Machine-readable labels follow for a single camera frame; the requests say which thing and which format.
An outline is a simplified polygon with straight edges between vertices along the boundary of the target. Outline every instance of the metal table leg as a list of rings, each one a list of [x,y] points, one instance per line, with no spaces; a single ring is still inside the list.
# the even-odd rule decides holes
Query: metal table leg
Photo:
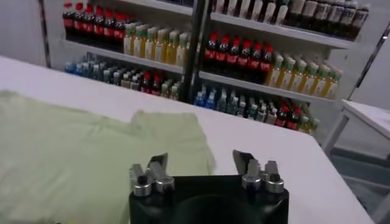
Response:
[[[342,111],[339,117],[337,118],[336,123],[334,124],[329,134],[327,135],[324,143],[322,144],[322,149],[324,150],[327,156],[330,156],[330,151],[335,146],[337,139],[340,137],[340,134],[343,131],[343,129],[346,127],[348,121],[349,118]]]

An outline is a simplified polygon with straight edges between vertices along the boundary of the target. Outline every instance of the white table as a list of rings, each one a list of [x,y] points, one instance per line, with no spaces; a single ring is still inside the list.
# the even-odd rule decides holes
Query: white table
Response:
[[[341,114],[322,145],[327,155],[330,155],[337,139],[350,119],[367,125],[390,141],[390,111],[342,100]],[[374,211],[372,219],[377,224],[382,224],[388,214],[390,214],[390,194]]]
[[[137,110],[196,114],[216,160],[236,174],[232,150],[276,160],[290,192],[289,224],[373,224],[310,135],[0,57],[0,90],[129,122]]]

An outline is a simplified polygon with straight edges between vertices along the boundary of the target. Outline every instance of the bottle label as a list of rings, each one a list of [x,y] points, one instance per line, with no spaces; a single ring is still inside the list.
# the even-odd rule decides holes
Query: bottle label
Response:
[[[156,44],[156,48],[155,48],[156,52],[154,53],[154,57],[155,57],[155,60],[156,61],[159,61],[159,62],[163,62],[163,57],[162,57],[162,54],[163,54],[163,46],[162,45],[159,45],[159,44]]]
[[[287,11],[288,11],[287,5],[280,6],[278,16],[276,17],[275,24],[283,24],[283,22],[286,18]]]
[[[113,37],[114,36],[114,30],[110,28],[104,28],[104,35],[106,37]]]
[[[146,42],[145,44],[145,58],[152,60],[153,42]]]
[[[305,0],[294,0],[292,2],[291,13],[301,14],[304,6]]]
[[[337,95],[337,92],[339,90],[338,83],[332,83],[329,87],[328,93],[326,95],[326,98],[334,99]]]
[[[328,17],[328,20],[334,23],[338,23],[340,21],[341,15],[344,12],[344,7],[341,6],[333,6],[331,8],[330,15]]]
[[[141,40],[134,40],[134,56],[141,57]]]
[[[352,22],[352,25],[357,28],[361,28],[368,17],[368,12],[357,11],[355,19]]]
[[[292,81],[291,90],[295,91],[295,92],[298,92],[298,88],[299,88],[299,85],[300,85],[301,81],[302,81],[302,76],[301,75],[296,75],[294,77],[294,81]]]
[[[226,59],[226,53],[216,53],[217,61],[224,61]]]
[[[276,82],[278,81],[280,70],[275,70],[272,72],[271,79],[269,81],[269,86],[276,87]]]
[[[214,59],[215,58],[215,51],[210,51],[208,49],[205,50],[205,57],[207,59]]]
[[[63,19],[63,25],[67,28],[74,27],[73,19]]]
[[[227,62],[230,63],[230,64],[235,64],[237,62],[237,58],[238,56],[237,55],[227,55]]]
[[[306,80],[305,86],[303,87],[303,93],[304,94],[310,94],[311,86],[314,83],[314,78],[308,78]]]
[[[104,34],[104,28],[101,27],[101,26],[95,25],[95,26],[93,27],[93,31],[94,31],[96,34],[98,34],[98,35],[103,35],[103,34]]]
[[[270,23],[271,18],[274,15],[276,4],[273,2],[268,3],[266,14],[264,16],[264,23]]]
[[[355,16],[355,13],[356,13],[355,9],[345,9],[344,14],[342,15],[342,18],[340,20],[340,23],[344,25],[351,24],[353,17]]]
[[[320,97],[322,90],[324,89],[326,82],[321,80],[317,83],[316,90],[314,90],[314,96]]]
[[[282,89],[287,89],[288,84],[290,83],[290,80],[291,80],[291,73],[290,72],[286,72],[285,76],[283,76],[282,85],[280,87]]]
[[[317,2],[307,1],[305,4],[305,8],[303,9],[303,16],[312,17],[314,12],[316,11]]]

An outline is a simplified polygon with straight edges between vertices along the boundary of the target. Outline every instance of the store shelf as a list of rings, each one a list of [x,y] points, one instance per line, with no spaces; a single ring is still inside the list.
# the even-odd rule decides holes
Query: store shelf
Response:
[[[77,49],[83,49],[83,50],[85,50],[85,52],[91,52],[91,53],[96,54],[96,55],[114,58],[114,59],[122,60],[122,61],[128,61],[130,63],[134,63],[134,64],[138,64],[138,65],[145,65],[145,66],[148,66],[151,68],[157,68],[157,69],[161,69],[164,71],[183,74],[182,67],[164,64],[164,63],[160,63],[157,61],[147,60],[144,58],[138,58],[138,57],[134,57],[131,55],[122,54],[122,53],[118,53],[118,52],[114,52],[114,51],[110,51],[110,50],[105,50],[105,49],[101,49],[98,47],[88,46],[85,44],[80,44],[80,43],[76,43],[76,42],[72,42],[72,41],[68,41],[68,40],[62,40],[62,43],[64,44],[65,48],[73,47],[73,48],[77,48]]]
[[[275,26],[271,24],[252,21],[249,19],[242,19],[233,16],[223,15],[220,13],[211,13],[211,20],[219,21],[227,24],[233,24],[236,26],[242,26],[250,29],[260,30],[268,33],[275,33],[278,35],[305,40],[313,43],[323,44],[333,48],[349,49],[355,44],[352,41],[328,37],[318,33],[308,32],[306,30],[300,30],[300,29],[290,28],[286,26]]]
[[[320,103],[322,105],[328,105],[331,107],[333,107],[335,105],[334,100],[328,100],[325,98],[308,96],[308,95],[304,95],[302,93],[295,93],[295,92],[284,90],[284,89],[259,85],[256,83],[246,82],[246,81],[229,78],[229,77],[225,77],[222,75],[216,75],[216,74],[212,74],[212,73],[208,73],[208,72],[200,71],[199,78],[204,79],[204,80],[210,80],[210,81],[214,81],[214,82],[224,83],[224,84],[228,84],[228,85],[232,85],[232,86],[237,86],[237,87],[241,87],[241,88],[245,88],[245,89],[251,89],[251,90],[259,91],[262,93],[268,93],[268,94],[288,97],[290,99],[296,99],[296,100],[309,102],[309,103]]]
[[[175,12],[183,15],[191,16],[193,9],[184,5],[177,5],[170,2],[156,1],[156,0],[120,0],[132,4],[143,5],[149,8],[162,9],[165,11]]]

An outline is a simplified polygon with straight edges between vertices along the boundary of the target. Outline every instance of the white wall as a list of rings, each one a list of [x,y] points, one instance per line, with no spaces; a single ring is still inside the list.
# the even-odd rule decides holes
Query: white wall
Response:
[[[38,0],[0,0],[0,55],[46,66]]]

